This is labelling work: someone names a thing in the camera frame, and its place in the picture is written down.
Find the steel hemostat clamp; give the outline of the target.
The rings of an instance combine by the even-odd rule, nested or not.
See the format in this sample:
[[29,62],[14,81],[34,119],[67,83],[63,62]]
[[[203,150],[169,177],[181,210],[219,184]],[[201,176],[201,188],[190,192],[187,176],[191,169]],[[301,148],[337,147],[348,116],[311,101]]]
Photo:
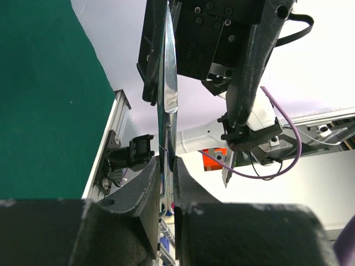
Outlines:
[[172,204],[173,168],[176,154],[178,118],[178,78],[173,20],[169,2],[165,4],[158,75],[158,129],[161,171],[160,217],[174,213]]

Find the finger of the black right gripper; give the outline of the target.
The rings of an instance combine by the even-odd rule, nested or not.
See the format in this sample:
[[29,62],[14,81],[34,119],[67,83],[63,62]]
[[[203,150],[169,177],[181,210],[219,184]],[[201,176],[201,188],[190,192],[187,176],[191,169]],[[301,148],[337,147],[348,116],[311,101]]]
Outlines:
[[260,22],[249,26],[226,92],[230,126],[246,125],[266,64],[292,7],[292,1],[265,1]]
[[167,1],[147,0],[136,67],[144,83],[142,98],[150,105],[157,102],[158,72],[162,31]]

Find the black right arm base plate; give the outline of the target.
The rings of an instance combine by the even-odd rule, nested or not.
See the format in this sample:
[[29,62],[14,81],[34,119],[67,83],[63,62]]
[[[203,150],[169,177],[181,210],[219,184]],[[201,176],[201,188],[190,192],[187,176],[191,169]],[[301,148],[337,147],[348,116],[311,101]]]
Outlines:
[[112,185],[121,186],[122,169],[118,169],[117,164],[109,158],[111,152],[120,147],[121,143],[116,132],[109,130],[104,143],[103,153],[99,159],[98,170],[94,177],[94,185],[105,196],[109,195]]

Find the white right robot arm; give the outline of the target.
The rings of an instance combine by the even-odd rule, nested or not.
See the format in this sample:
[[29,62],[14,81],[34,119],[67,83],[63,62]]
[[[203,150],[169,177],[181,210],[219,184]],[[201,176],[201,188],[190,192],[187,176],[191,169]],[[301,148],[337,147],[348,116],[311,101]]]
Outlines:
[[236,151],[260,143],[249,118],[280,31],[291,18],[293,1],[147,1],[138,72],[143,100],[155,105],[165,12],[170,10],[177,73],[201,81],[212,94],[226,93],[222,139]]

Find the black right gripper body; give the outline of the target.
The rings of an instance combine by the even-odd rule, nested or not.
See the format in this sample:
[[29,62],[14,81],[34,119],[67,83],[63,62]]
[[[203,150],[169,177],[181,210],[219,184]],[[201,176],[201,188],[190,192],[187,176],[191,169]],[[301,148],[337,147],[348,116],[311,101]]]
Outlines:
[[177,72],[214,96],[227,91],[246,32],[265,1],[177,1]]

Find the green surgical cloth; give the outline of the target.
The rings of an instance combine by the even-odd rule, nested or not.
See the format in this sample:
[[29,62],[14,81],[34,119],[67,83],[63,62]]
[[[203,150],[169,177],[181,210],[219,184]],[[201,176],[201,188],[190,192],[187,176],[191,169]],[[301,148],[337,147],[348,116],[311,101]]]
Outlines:
[[79,198],[113,100],[70,1],[2,1],[1,199]]

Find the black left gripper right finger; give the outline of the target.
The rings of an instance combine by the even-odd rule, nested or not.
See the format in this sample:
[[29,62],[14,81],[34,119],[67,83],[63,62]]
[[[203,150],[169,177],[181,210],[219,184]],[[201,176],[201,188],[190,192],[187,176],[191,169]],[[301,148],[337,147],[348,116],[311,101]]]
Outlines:
[[304,205],[220,202],[180,157],[173,184],[181,265],[338,265],[322,225]]

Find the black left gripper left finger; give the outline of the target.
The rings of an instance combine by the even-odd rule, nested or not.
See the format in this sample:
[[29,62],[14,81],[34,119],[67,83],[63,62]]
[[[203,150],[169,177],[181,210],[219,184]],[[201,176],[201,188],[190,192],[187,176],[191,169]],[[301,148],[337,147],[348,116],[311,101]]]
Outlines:
[[1,201],[2,265],[150,265],[158,246],[159,159],[104,199]]

